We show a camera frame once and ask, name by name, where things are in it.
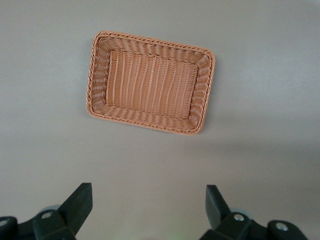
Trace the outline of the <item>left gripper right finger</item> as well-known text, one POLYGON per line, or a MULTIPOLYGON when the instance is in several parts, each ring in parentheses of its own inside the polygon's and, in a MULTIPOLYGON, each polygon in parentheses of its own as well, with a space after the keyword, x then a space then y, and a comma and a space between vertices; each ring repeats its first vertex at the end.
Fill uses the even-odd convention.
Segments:
POLYGON ((207 185, 205 211, 210 229, 202 240, 305 240, 306 235, 294 224, 271 220, 267 226, 258 224, 246 214, 232 211, 216 185, 207 185))

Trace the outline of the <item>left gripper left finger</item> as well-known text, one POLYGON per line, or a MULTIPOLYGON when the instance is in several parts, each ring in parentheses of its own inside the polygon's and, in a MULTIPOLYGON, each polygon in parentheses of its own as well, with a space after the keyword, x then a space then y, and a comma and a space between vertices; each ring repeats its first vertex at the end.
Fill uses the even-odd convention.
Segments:
POLYGON ((14 216, 0 218, 2 240, 75 240, 93 209, 91 183, 81 183, 58 209, 46 209, 28 221, 14 216))

